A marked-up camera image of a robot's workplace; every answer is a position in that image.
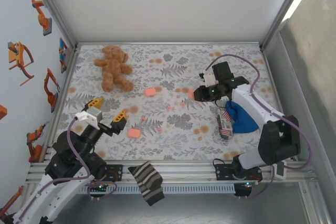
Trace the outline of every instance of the black and white sock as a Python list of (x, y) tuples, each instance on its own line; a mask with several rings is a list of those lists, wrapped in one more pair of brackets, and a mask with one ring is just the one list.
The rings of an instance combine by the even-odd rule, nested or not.
[(148, 205), (152, 206), (164, 198), (161, 187), (163, 179), (150, 163), (146, 162), (140, 166), (132, 166), (128, 170), (138, 183), (142, 197)]

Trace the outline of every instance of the blue glove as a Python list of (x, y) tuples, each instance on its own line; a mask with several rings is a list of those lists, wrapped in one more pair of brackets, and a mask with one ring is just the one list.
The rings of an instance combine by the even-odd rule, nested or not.
[(251, 118), (249, 114), (237, 103), (227, 101), (225, 108), (231, 119), (235, 121), (232, 125), (233, 133), (249, 133), (256, 131), (259, 127), (258, 124)]

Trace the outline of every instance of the gray leaf pattern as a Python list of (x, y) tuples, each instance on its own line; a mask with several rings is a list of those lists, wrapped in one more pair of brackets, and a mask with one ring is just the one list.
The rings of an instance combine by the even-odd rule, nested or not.
[[(124, 77), (133, 81), (134, 90), (123, 92), (115, 86), (109, 93), (101, 88), (101, 68), (93, 65), (95, 59), (103, 57), (103, 47), (81, 46), (57, 134), (66, 130), (75, 114), (94, 98), (105, 99), (101, 108), (105, 125), (125, 109), (129, 116), (125, 129), (111, 137), (104, 134), (96, 144), (96, 152), (104, 159), (212, 160), (216, 157), (232, 158), (257, 146), (259, 131), (235, 134), (231, 140), (223, 140), (216, 123), (218, 108), (215, 104), (197, 102), (188, 97), (189, 90), (203, 85), (198, 74), (221, 54), (241, 55), (252, 61), (261, 74), (256, 92), (278, 109), (264, 57), (257, 44), (122, 45), (129, 54), (127, 64), (133, 67), (133, 73)], [(229, 62), (236, 76), (244, 76), (250, 82), (257, 76), (241, 60), (231, 57), (219, 60), (223, 61)], [(146, 88), (156, 88), (156, 95), (146, 97)], [(225, 101), (218, 102), (220, 106), (224, 104)], [(73, 130), (80, 134), (81, 131), (77, 130), (82, 130), (83, 126), (85, 124), (75, 124)], [(139, 129), (140, 138), (129, 138), (127, 132), (130, 128)]]

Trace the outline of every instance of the brown teddy bear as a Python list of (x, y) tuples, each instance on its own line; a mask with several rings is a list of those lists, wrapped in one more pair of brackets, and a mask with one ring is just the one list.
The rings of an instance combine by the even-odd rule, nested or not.
[(128, 60), (128, 54), (126, 54), (118, 46), (107, 46), (102, 49), (105, 59), (97, 59), (94, 65), (102, 67), (103, 82), (101, 87), (105, 92), (112, 91), (114, 84), (126, 92), (130, 92), (134, 88), (134, 84), (131, 81), (125, 80), (122, 76), (124, 74), (130, 74), (133, 70), (129, 65), (124, 64)]

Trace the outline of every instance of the american flag box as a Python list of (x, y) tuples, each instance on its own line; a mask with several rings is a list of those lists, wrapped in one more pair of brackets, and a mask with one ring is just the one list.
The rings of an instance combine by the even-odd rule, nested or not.
[(231, 139), (233, 136), (232, 122), (231, 117), (229, 113), (227, 113), (226, 109), (217, 110), (217, 123), (221, 138), (225, 140)]

